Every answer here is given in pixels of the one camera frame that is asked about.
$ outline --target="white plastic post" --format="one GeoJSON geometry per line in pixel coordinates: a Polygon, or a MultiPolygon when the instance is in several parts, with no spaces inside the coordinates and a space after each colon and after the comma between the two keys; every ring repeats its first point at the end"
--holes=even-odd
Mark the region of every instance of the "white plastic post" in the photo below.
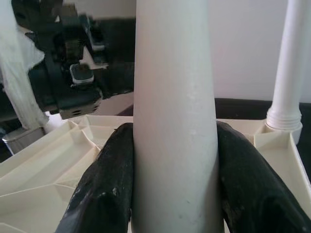
{"type": "Polygon", "coordinates": [[[220,233],[206,0],[138,0],[133,233],[220,233]]]}
{"type": "Polygon", "coordinates": [[[292,131],[298,143],[302,129],[299,101],[311,48],[311,1],[289,0],[276,86],[267,125],[292,131]]]}

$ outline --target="plastic tray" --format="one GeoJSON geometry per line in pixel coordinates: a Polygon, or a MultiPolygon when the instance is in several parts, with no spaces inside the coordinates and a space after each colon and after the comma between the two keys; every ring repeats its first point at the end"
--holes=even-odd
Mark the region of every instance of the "plastic tray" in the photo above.
{"type": "MultiPolygon", "coordinates": [[[[311,217],[311,185],[292,136],[272,132],[264,120],[221,121],[247,137],[311,217]]],[[[54,232],[82,174],[114,130],[126,122],[133,118],[84,116],[0,164],[0,195],[5,195],[0,197],[0,233],[54,232]]]]}

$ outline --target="white pipe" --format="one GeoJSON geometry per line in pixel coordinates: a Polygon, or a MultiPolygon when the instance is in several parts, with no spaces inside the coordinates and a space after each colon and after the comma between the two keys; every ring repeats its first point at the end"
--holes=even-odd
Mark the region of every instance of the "white pipe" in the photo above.
{"type": "Polygon", "coordinates": [[[137,0],[134,233],[220,233],[206,0],[137,0]]]}
{"type": "Polygon", "coordinates": [[[289,0],[273,104],[267,125],[273,129],[301,131],[299,101],[311,48],[311,1],[289,0]]]}

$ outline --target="white cloth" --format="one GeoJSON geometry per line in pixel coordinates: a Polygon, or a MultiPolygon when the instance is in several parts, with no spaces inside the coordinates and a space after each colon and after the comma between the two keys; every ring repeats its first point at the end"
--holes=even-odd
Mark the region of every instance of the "white cloth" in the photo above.
{"type": "Polygon", "coordinates": [[[0,1],[0,69],[6,95],[25,129],[44,126],[49,118],[35,101],[28,71],[44,53],[17,29],[11,0],[0,1]]]}

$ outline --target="robotic arm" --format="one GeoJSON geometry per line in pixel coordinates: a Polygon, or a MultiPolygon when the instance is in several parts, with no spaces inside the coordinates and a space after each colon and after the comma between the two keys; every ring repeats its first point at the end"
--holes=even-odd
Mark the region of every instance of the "robotic arm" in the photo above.
{"type": "MultiPolygon", "coordinates": [[[[62,0],[12,0],[18,25],[44,60],[28,73],[42,111],[63,119],[89,114],[101,100],[134,89],[135,18],[94,20],[78,15],[74,4],[62,0]],[[95,64],[82,64],[84,48],[95,64]]],[[[16,118],[6,94],[0,91],[0,122],[16,118]]]]}

